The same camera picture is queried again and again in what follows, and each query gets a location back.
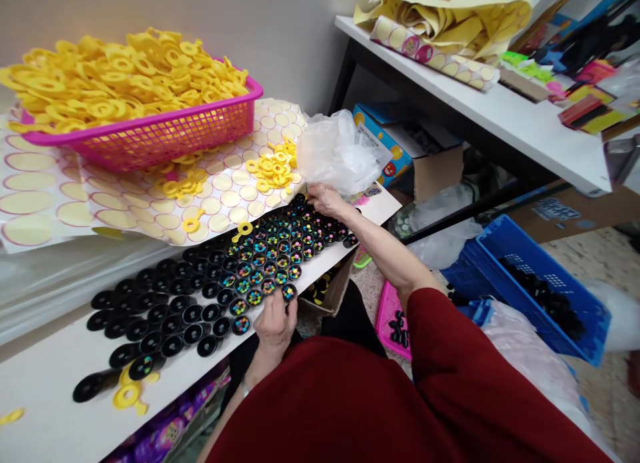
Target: red sleeve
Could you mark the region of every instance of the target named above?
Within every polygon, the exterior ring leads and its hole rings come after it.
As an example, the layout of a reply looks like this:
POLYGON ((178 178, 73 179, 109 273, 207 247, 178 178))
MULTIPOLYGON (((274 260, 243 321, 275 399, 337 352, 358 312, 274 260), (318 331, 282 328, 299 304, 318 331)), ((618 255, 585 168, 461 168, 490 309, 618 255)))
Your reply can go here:
POLYGON ((610 461, 444 294, 415 291, 407 324, 415 385, 465 447, 476 449, 469 457, 610 461))

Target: hand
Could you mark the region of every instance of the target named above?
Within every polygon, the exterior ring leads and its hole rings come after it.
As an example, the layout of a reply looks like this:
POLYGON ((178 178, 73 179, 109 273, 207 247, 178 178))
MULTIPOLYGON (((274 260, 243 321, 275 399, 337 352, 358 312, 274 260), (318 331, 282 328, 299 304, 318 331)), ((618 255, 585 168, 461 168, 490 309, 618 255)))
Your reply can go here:
POLYGON ((309 204, 326 217, 343 220, 344 215, 353 209, 346 203, 331 185, 311 183, 309 185, 309 204))
POLYGON ((298 323, 298 300, 289 302, 289 313, 285 309, 285 299, 281 291, 265 300, 265 309, 255 321, 255 332, 260 343, 253 355, 245 382, 254 388, 275 370, 291 343, 291 336, 298 323))
POLYGON ((260 339, 259 346, 268 355, 282 359, 291 335, 298 323, 298 300, 289 303, 289 312, 285 308, 282 292, 277 290, 265 300, 265 309, 255 321, 255 332, 260 339))

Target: clear plastic bag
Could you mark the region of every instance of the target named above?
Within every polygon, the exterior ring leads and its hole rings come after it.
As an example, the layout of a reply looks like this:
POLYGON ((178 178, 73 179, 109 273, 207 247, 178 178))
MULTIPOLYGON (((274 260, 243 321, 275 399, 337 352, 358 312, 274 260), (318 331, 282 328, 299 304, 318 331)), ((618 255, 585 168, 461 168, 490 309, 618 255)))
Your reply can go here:
MULTIPOLYGON (((408 215, 405 225, 411 232, 429 226, 431 223, 471 204, 473 193, 464 185, 454 185, 442 190, 438 195, 416 205, 408 215)), ((409 249, 431 270, 449 268, 460 256, 465 242, 482 233, 482 227, 469 219, 438 233, 426 236, 409 245, 409 249)))
POLYGON ((327 183, 342 195, 355 195, 391 161, 389 150, 357 130, 348 110, 315 115, 307 123, 297 143, 297 162, 309 183, 327 183))
POLYGON ((580 283, 611 312, 605 352, 640 350, 640 303, 602 280, 580 278, 580 283))
POLYGON ((493 316, 482 331, 495 349, 612 461, 621 463, 582 405, 567 363, 536 335, 535 327, 518 310, 495 300, 491 307, 493 316))
POLYGON ((607 106, 628 117, 635 115, 635 102, 640 93, 640 59, 624 62, 614 76, 598 82, 598 88, 615 95, 615 99, 607 106))
POLYGON ((88 303, 181 249, 140 234, 83 236, 18 254, 0 249, 0 345, 88 303))

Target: wrist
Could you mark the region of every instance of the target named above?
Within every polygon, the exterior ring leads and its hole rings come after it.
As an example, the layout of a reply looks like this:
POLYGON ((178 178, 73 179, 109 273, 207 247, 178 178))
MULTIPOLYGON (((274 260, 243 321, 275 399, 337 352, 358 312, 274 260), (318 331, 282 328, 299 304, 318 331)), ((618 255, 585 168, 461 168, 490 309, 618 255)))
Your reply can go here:
POLYGON ((352 207, 348 203, 345 203, 345 206, 338 212, 336 219, 340 220, 342 223, 347 225, 347 227, 351 228, 356 219, 362 217, 360 212, 352 207))
POLYGON ((283 355, 284 351, 280 351, 278 348, 258 344, 249 369, 245 373, 245 382, 249 390, 254 389, 269 373, 277 368, 282 361, 283 355))

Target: pink tray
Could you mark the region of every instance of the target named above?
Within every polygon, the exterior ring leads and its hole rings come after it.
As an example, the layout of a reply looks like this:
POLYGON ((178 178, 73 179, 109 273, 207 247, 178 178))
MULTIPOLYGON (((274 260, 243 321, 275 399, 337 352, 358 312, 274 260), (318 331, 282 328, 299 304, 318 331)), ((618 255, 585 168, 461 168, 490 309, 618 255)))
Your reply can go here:
MULTIPOLYGON (((385 281, 385 286, 382 289, 382 296, 380 297, 380 305, 378 306, 378 317, 375 321, 375 331, 384 346, 389 350, 395 351, 400 356, 404 356, 407 360, 411 360, 411 344, 409 344, 408 348, 405 348, 401 344, 391 340, 393 330, 389 326, 389 322, 396 319, 395 312, 398 310, 402 311, 398 293, 395 291, 395 288, 393 288, 391 283, 385 281)), ((408 322, 405 318, 405 330, 409 330, 406 325, 408 325, 408 322)))

